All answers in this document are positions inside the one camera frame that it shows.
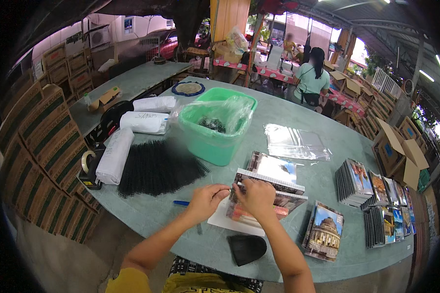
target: green crate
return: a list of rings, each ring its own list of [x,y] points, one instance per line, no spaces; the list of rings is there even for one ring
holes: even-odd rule
[[[252,111],[258,106],[255,98],[223,88],[212,88],[200,95],[195,101],[225,101],[233,96],[243,96],[251,99],[253,101]],[[246,135],[248,128],[244,127],[244,124],[247,121],[239,123],[238,130],[233,134],[220,133],[197,124],[207,110],[207,107],[193,108],[187,106],[179,113],[178,122],[186,135],[187,147],[193,155],[214,165],[228,165]]]

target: woman in light green shirt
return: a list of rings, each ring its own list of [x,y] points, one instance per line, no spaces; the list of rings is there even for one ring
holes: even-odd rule
[[[323,69],[324,51],[314,47],[310,53],[310,61],[302,64],[295,76],[293,83],[297,85],[293,94],[289,93],[287,99],[308,109],[314,110],[318,106],[319,94],[327,95],[329,89],[329,73]]]

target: white railing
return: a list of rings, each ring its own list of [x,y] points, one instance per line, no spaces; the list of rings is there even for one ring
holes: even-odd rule
[[[390,94],[397,98],[399,98],[401,95],[404,95],[401,87],[391,77],[389,77],[389,75],[386,74],[383,69],[379,67],[376,68],[372,85],[381,92],[387,90]]]

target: white wrapped package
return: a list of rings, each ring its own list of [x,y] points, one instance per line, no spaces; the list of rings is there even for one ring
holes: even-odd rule
[[[176,98],[173,96],[146,97],[132,102],[135,112],[170,113],[175,107]]]
[[[165,134],[169,114],[153,112],[126,112],[121,117],[121,129],[130,128],[133,132]]]
[[[97,179],[104,184],[119,185],[134,137],[130,128],[120,129],[112,134],[96,168]]]

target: air conditioner unit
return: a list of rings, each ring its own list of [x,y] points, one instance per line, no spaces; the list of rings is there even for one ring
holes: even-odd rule
[[[94,48],[106,48],[109,46],[109,43],[111,43],[111,30],[110,25],[101,28],[100,30],[93,31],[89,33],[89,43],[91,46],[91,49]]]

